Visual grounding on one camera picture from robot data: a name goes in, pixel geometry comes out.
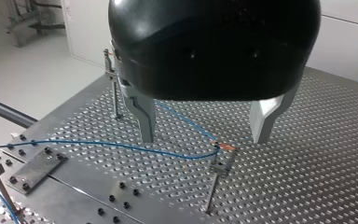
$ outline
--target workbench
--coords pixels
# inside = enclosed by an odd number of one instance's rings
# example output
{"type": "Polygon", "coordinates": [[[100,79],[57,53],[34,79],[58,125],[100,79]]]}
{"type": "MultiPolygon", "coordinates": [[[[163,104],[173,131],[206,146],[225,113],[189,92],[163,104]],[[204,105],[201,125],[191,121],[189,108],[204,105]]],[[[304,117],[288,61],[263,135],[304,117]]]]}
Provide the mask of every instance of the workbench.
{"type": "MultiPolygon", "coordinates": [[[[211,88],[229,87],[216,83],[211,88]]],[[[358,223],[357,82],[306,68],[296,99],[277,119],[266,144],[253,143],[249,102],[165,104],[238,149],[229,176],[219,181],[210,215],[202,210],[213,180],[209,159],[48,144],[67,160],[26,196],[7,188],[25,208],[25,219],[58,224],[113,223],[113,217],[122,224],[358,223]]],[[[197,130],[159,107],[155,143],[142,144],[136,120],[121,99],[118,108],[123,117],[113,119],[111,82],[102,76],[23,134],[28,140],[99,140],[186,155],[213,151],[197,130]]],[[[0,148],[4,182],[46,146],[0,148]]],[[[224,153],[220,157],[227,159],[224,153]]],[[[0,202],[2,220],[11,223],[0,202]]]]}

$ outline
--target floor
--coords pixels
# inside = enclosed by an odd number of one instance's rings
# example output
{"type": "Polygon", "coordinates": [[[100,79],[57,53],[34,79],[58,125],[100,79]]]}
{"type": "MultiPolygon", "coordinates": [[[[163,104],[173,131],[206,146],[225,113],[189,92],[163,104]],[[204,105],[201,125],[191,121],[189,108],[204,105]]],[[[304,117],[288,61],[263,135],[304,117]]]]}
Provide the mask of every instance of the floor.
{"type": "MultiPolygon", "coordinates": [[[[42,119],[102,74],[103,68],[71,57],[65,34],[37,38],[19,49],[0,22],[1,103],[42,119]]],[[[22,131],[0,118],[0,144],[22,131]]]]}

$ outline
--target small clamp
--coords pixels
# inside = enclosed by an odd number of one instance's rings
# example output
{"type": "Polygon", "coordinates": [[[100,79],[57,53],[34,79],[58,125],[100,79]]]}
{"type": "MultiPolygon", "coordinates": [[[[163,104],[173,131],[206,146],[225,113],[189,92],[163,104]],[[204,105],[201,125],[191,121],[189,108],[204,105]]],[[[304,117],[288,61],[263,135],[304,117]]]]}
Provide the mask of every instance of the small clamp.
{"type": "Polygon", "coordinates": [[[233,150],[236,149],[234,146],[226,144],[226,143],[218,143],[215,140],[212,140],[211,142],[212,142],[212,145],[214,145],[216,147],[220,147],[220,148],[222,148],[223,150],[226,150],[226,151],[233,151],[233,150]]]}

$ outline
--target blue cable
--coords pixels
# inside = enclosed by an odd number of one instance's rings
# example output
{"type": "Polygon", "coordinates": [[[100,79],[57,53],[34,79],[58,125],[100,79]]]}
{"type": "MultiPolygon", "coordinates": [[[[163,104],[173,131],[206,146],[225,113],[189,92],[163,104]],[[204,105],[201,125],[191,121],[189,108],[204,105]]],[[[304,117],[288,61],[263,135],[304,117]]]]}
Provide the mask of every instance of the blue cable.
{"type": "Polygon", "coordinates": [[[2,196],[2,194],[0,193],[0,199],[2,200],[2,202],[5,204],[5,206],[7,207],[11,217],[14,220],[14,223],[19,224],[19,221],[17,220],[16,215],[14,214],[14,211],[12,209],[12,207],[10,207],[10,205],[8,204],[8,202],[6,201],[6,199],[4,198],[4,196],[2,196]]]}
{"type": "MultiPolygon", "coordinates": [[[[179,117],[183,121],[187,122],[188,124],[190,124],[191,126],[196,128],[202,135],[210,138],[211,140],[216,140],[216,138],[213,135],[211,135],[210,133],[205,131],[198,124],[194,123],[191,119],[186,118],[185,116],[183,116],[182,114],[180,114],[180,113],[176,112],[175,110],[171,109],[170,107],[168,107],[167,105],[163,104],[162,102],[156,101],[156,103],[157,103],[157,105],[159,105],[162,108],[166,109],[167,111],[173,113],[174,115],[176,115],[177,117],[179,117]]],[[[98,141],[95,141],[95,142],[91,142],[91,141],[76,141],[76,140],[41,140],[41,141],[24,142],[24,143],[18,143],[18,144],[9,144],[9,145],[4,145],[4,146],[0,146],[0,147],[17,147],[17,146],[25,146],[25,145],[32,145],[32,144],[45,144],[45,143],[88,144],[88,145],[101,145],[101,146],[112,146],[112,147],[125,147],[125,148],[130,148],[130,149],[133,149],[133,150],[158,153],[158,154],[161,154],[161,155],[177,157],[177,158],[181,158],[181,159],[185,159],[185,160],[200,160],[200,159],[204,159],[204,158],[207,158],[207,157],[212,157],[212,156],[216,155],[219,152],[219,149],[220,149],[220,147],[217,146],[216,150],[214,152],[212,152],[212,153],[208,153],[208,154],[204,154],[204,155],[200,155],[200,156],[186,156],[186,155],[181,155],[181,154],[177,154],[177,153],[173,153],[173,152],[163,151],[163,150],[160,150],[160,149],[148,149],[148,148],[144,148],[144,147],[135,147],[135,146],[124,145],[124,144],[119,144],[119,143],[98,142],[98,141]]]]}
{"type": "Polygon", "coordinates": [[[177,157],[177,158],[181,158],[181,159],[185,159],[185,160],[199,160],[199,159],[211,157],[211,156],[216,155],[220,149],[220,147],[217,147],[214,152],[200,155],[200,156],[186,156],[186,155],[181,155],[181,154],[163,151],[163,150],[159,150],[159,149],[135,147],[135,146],[124,145],[124,144],[120,144],[120,143],[76,141],[76,140],[42,140],[42,141],[24,142],[24,143],[18,143],[18,144],[9,144],[9,145],[4,145],[4,146],[0,146],[0,147],[17,147],[17,146],[25,146],[25,145],[32,145],[32,144],[44,144],[44,143],[88,144],[88,145],[101,145],[101,146],[112,146],[112,147],[125,147],[125,148],[130,148],[130,149],[139,150],[139,151],[153,152],[153,153],[158,153],[161,155],[177,157]]]}
{"type": "Polygon", "coordinates": [[[185,121],[186,123],[190,124],[191,126],[193,126],[195,129],[197,129],[200,133],[202,133],[202,135],[204,135],[205,137],[208,137],[211,140],[216,140],[216,138],[211,135],[210,133],[208,133],[207,131],[205,131],[205,129],[201,128],[198,124],[194,123],[191,119],[186,118],[185,116],[183,116],[182,114],[176,112],[174,109],[168,107],[167,105],[163,104],[160,101],[156,101],[156,104],[159,105],[160,107],[166,109],[167,111],[173,113],[174,115],[176,115],[177,117],[179,117],[180,119],[182,119],[183,121],[185,121]]]}

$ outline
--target metal post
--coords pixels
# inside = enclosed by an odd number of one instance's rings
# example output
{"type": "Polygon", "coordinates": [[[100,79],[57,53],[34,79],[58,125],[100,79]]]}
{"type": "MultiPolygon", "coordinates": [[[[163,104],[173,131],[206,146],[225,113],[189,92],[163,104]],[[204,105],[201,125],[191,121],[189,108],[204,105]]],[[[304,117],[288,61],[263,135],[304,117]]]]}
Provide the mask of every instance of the metal post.
{"type": "Polygon", "coordinates": [[[105,60],[105,74],[109,76],[110,80],[112,80],[112,92],[113,92],[113,118],[119,119],[121,116],[118,114],[118,96],[117,96],[117,84],[118,77],[115,74],[115,70],[112,68],[112,61],[109,58],[109,49],[105,49],[103,51],[103,56],[105,60]]]}
{"type": "Polygon", "coordinates": [[[212,212],[212,198],[214,196],[214,193],[216,192],[216,186],[217,186],[218,181],[219,181],[219,174],[214,173],[211,190],[209,191],[208,199],[207,199],[206,205],[205,205],[205,213],[206,214],[211,214],[211,212],[212,212]]]}
{"type": "Polygon", "coordinates": [[[15,124],[18,124],[25,129],[31,127],[34,123],[37,122],[37,119],[34,119],[26,114],[21,113],[16,109],[11,108],[10,106],[1,103],[0,117],[7,119],[15,124]]]}
{"type": "Polygon", "coordinates": [[[117,97],[117,82],[112,80],[112,92],[113,92],[113,118],[119,119],[120,115],[118,114],[118,97],[117,97]]]}

